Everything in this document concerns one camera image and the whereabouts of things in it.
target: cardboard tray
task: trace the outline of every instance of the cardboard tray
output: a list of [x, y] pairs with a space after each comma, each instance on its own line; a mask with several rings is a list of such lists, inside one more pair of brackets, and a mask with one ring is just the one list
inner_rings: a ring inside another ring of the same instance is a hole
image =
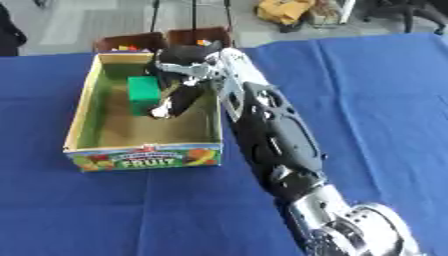
[[151, 56], [98, 54], [94, 58], [64, 145], [64, 153], [82, 170], [220, 164], [220, 106], [212, 90], [177, 118], [131, 115], [126, 79], [141, 75]]

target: green cube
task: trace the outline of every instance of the green cube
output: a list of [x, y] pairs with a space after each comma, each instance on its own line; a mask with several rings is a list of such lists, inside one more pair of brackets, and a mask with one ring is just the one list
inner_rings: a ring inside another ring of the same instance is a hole
[[147, 115], [148, 108], [160, 102], [160, 89], [153, 76], [132, 76], [128, 78], [128, 94], [131, 112], [134, 116]]

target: yellow object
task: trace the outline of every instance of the yellow object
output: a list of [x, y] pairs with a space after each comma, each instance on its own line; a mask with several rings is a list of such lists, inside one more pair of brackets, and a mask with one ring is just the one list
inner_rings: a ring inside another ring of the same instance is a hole
[[258, 5], [257, 16], [275, 23], [291, 25], [315, 3], [315, 0], [263, 0]]
[[213, 159], [213, 157], [215, 157], [216, 151], [214, 150], [208, 150], [207, 153], [201, 157], [200, 159], [194, 161], [194, 162], [190, 162], [187, 165], [188, 166], [196, 166], [196, 165], [202, 165], [205, 162], [207, 162], [207, 160], [211, 160]]

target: gray floor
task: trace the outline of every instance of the gray floor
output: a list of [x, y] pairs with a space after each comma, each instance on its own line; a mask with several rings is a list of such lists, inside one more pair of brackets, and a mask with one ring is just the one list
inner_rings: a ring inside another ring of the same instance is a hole
[[[29, 36], [22, 55], [85, 52], [92, 41], [122, 34], [148, 31], [153, 9], [152, 0], [52, 0], [41, 10], [31, 0], [3, 0], [14, 21]], [[191, 0], [162, 0], [157, 30], [167, 31], [190, 26]], [[225, 25], [226, 16], [221, 0], [199, 0], [199, 25]], [[403, 22], [398, 17], [362, 22], [359, 3], [349, 23], [333, 29], [315, 29], [305, 25], [289, 34], [277, 32], [277, 27], [256, 18], [252, 8], [258, 0], [233, 0], [234, 38], [239, 46], [251, 47], [277, 40], [303, 40], [324, 37], [345, 37], [401, 33]], [[416, 18], [414, 31], [434, 31], [435, 25]]]

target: blue tablecloth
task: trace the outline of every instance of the blue tablecloth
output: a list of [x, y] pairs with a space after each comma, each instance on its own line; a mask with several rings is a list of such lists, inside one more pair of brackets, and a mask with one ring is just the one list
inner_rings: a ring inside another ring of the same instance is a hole
[[[448, 255], [448, 47], [429, 34], [247, 53], [330, 155], [350, 202]], [[62, 154], [91, 54], [0, 59], [0, 255], [301, 255], [225, 131], [222, 167], [80, 173]]]

